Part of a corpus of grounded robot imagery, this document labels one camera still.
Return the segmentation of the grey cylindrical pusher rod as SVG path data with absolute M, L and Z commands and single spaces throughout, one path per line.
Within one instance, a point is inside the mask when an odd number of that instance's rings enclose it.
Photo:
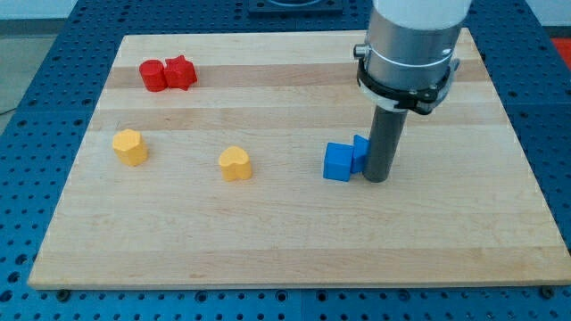
M 381 183 L 389 177 L 406 118 L 406 111 L 387 111 L 376 107 L 362 171 L 368 181 Z

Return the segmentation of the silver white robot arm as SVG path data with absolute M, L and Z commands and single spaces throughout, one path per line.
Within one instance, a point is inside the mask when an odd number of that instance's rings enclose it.
M 365 40 L 353 48 L 361 92 L 375 105 L 363 176 L 381 183 L 409 112 L 428 115 L 446 98 L 471 0 L 376 0 Z

